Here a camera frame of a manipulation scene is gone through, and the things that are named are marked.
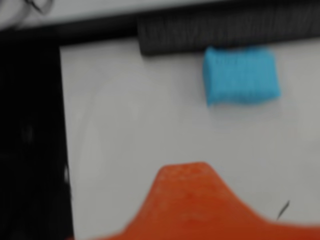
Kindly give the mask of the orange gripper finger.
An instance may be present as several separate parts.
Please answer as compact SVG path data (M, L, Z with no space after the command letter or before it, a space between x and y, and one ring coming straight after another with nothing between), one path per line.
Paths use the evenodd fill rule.
M90 238L90 240L121 240L124 231L125 231L124 229L121 229L121 230L119 230L117 232L113 232L111 234L101 235L101 236L96 236L94 238Z
M246 206L206 163L157 174L124 240L317 240L317 226L268 221Z

